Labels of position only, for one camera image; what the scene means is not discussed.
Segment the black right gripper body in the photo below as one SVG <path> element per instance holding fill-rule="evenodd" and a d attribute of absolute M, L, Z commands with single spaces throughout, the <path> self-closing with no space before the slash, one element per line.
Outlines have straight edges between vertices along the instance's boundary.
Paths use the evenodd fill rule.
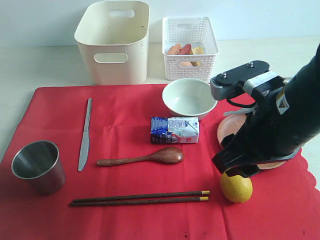
<path fill-rule="evenodd" d="M 258 106 L 248 113 L 236 134 L 224 138 L 224 149 L 243 151 L 244 165 L 291 159 L 296 150 L 320 133 L 320 79 L 294 77 L 262 96 L 253 90 Z"/>

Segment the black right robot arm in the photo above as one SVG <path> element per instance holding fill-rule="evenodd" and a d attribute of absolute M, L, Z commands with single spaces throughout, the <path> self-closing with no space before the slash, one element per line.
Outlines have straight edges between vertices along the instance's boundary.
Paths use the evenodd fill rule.
<path fill-rule="evenodd" d="M 251 104 L 240 104 L 245 122 L 222 140 L 212 161 L 222 174 L 248 178 L 259 165 L 292 159 L 320 132 L 320 55 L 318 53 L 289 82 L 255 60 L 211 78 L 211 95 L 234 104 L 248 94 Z"/>

